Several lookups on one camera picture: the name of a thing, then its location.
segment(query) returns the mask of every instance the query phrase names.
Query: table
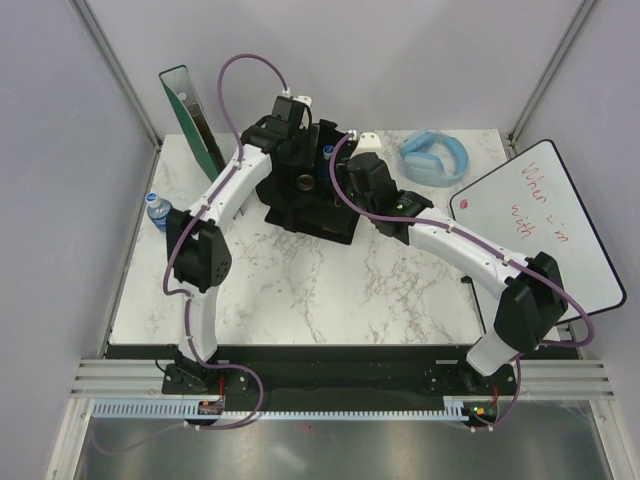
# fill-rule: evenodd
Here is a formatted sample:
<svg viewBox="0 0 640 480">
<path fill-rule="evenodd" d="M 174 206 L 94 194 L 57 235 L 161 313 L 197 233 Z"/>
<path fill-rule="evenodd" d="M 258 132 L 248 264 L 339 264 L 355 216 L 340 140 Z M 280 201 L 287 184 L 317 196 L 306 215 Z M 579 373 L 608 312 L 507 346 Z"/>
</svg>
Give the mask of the table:
<svg viewBox="0 0 640 480">
<path fill-rule="evenodd" d="M 376 133 L 398 188 L 420 193 L 443 211 L 455 192 L 507 160 L 497 130 L 444 131 L 467 148 L 469 171 L 452 188 L 425 187 L 399 170 L 397 145 L 411 132 Z M 233 137 L 216 138 L 230 158 Z M 438 148 L 446 158 L 448 152 Z M 152 191 L 184 210 L 209 185 L 185 137 L 167 135 Z M 252 194 L 245 214 L 225 234 L 233 266 L 218 297 L 219 343 L 468 344 L 481 335 L 463 274 L 434 255 L 381 235 L 364 218 L 346 246 L 269 225 L 263 221 L 267 210 Z M 179 343 L 184 300 L 162 293 L 165 248 L 164 234 L 145 215 L 110 344 Z"/>
</svg>

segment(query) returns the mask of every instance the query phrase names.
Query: white wall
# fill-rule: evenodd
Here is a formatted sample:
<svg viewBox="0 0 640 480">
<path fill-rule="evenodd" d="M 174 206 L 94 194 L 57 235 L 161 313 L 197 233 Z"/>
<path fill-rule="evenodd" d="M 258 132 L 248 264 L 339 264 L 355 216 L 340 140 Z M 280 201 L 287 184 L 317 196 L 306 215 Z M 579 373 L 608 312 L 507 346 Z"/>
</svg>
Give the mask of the white wall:
<svg viewBox="0 0 640 480">
<path fill-rule="evenodd" d="M 314 114 L 345 128 L 513 128 L 579 0 L 89 0 L 161 135 L 179 127 L 158 73 L 186 64 L 215 131 L 218 70 L 267 56 Z M 266 67 L 229 71 L 239 129 L 270 111 Z"/>
<path fill-rule="evenodd" d="M 610 369 L 640 446 L 640 2 L 600 2 L 525 129 L 555 140 L 629 299 L 595 317 L 590 349 Z"/>
<path fill-rule="evenodd" d="M 104 333 L 152 146 L 67 0 L 0 2 L 0 65 L 0 478 L 36 480 Z"/>
</svg>

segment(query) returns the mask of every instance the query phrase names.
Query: plastic bottle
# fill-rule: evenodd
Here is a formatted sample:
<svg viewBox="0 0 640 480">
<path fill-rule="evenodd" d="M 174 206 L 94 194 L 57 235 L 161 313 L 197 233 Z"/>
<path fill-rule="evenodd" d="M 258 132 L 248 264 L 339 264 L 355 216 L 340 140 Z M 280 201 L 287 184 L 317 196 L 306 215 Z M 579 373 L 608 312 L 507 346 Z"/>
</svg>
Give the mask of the plastic bottle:
<svg viewBox="0 0 640 480">
<path fill-rule="evenodd" d="M 169 210 L 171 210 L 171 203 L 169 200 L 165 200 L 164 198 L 160 198 L 155 193 L 150 193 L 146 197 L 147 201 L 147 215 L 153 222 L 153 224 L 158 227 L 158 230 L 161 232 L 167 231 L 167 215 L 169 215 Z"/>
</svg>

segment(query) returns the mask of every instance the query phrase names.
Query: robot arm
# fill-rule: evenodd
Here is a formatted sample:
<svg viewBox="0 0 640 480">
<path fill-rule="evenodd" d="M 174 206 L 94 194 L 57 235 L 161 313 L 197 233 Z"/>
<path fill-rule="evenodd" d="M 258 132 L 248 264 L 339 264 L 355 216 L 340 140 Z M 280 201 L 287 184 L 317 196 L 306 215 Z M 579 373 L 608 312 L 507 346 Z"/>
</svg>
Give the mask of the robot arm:
<svg viewBox="0 0 640 480">
<path fill-rule="evenodd" d="M 293 99 L 279 97 L 277 108 L 274 107 L 278 115 L 272 114 L 266 122 L 261 121 L 260 125 L 251 127 L 243 134 L 243 159 L 238 159 L 236 152 L 216 182 L 190 207 L 190 211 L 195 212 L 203 205 L 208 205 L 207 211 L 180 249 L 174 263 L 174 276 L 183 284 L 188 284 L 185 287 L 193 292 L 191 333 L 197 353 L 203 359 L 209 359 L 217 349 L 216 300 L 219 286 L 231 267 L 231 254 L 224 240 L 224 232 L 249 194 L 269 177 L 272 169 L 282 165 L 284 158 L 287 161 L 294 158 L 295 168 L 304 166 L 303 163 L 308 161 L 307 135 L 313 135 L 314 132 L 308 126 L 302 129 L 307 135 L 299 135 L 302 119 L 299 106 L 295 103 Z M 267 124 L 266 129 L 261 128 L 264 123 Z M 355 155 L 343 166 L 346 165 L 348 173 L 347 191 L 358 206 L 386 217 L 434 220 L 472 233 L 424 197 L 415 192 L 398 190 L 386 163 L 378 158 L 375 151 L 356 146 L 351 152 Z M 208 199 L 220 185 L 223 185 L 221 190 L 209 205 Z M 189 211 L 170 212 L 167 220 L 168 255 L 191 219 Z M 503 263 L 464 236 L 452 235 L 450 230 L 421 223 L 373 223 L 380 233 L 451 263 L 477 280 L 500 301 L 493 328 L 467 354 L 468 364 L 483 376 L 492 375 L 516 355 L 533 351 L 567 309 L 566 302 L 549 287 Z M 507 251 L 478 235 L 473 236 L 562 286 L 558 266 L 548 255 L 540 253 L 531 259 L 521 253 Z M 186 338 L 181 340 L 180 351 L 185 357 L 195 360 Z"/>
</svg>

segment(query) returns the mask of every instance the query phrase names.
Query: reflective floor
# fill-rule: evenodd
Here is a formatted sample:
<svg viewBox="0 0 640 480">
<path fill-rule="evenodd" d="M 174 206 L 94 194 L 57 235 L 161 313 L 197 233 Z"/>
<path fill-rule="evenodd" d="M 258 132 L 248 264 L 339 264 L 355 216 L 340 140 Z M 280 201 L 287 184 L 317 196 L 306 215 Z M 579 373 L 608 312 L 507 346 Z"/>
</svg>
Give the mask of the reflective floor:
<svg viewBox="0 0 640 480">
<path fill-rule="evenodd" d="M 90 428 L 103 447 L 117 449 L 171 423 L 94 419 Z M 524 402 L 493 433 L 435 422 L 262 421 L 223 432 L 179 429 L 115 457 L 85 445 L 76 474 L 76 480 L 611 478 L 588 404 Z"/>
</svg>

